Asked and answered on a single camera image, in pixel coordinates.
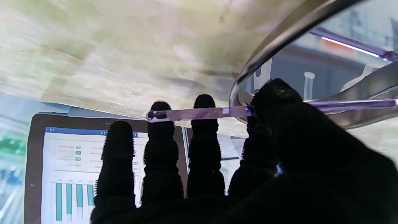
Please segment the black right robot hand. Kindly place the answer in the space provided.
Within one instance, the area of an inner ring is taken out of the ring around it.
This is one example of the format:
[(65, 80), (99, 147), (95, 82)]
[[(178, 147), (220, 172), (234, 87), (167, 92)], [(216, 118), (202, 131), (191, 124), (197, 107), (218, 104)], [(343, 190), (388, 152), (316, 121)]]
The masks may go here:
[(109, 128), (91, 224), (396, 224), (397, 169), (280, 78), (254, 96), (228, 195), (217, 119), (192, 120), (187, 194), (173, 122), (148, 123), (141, 207), (131, 125)]

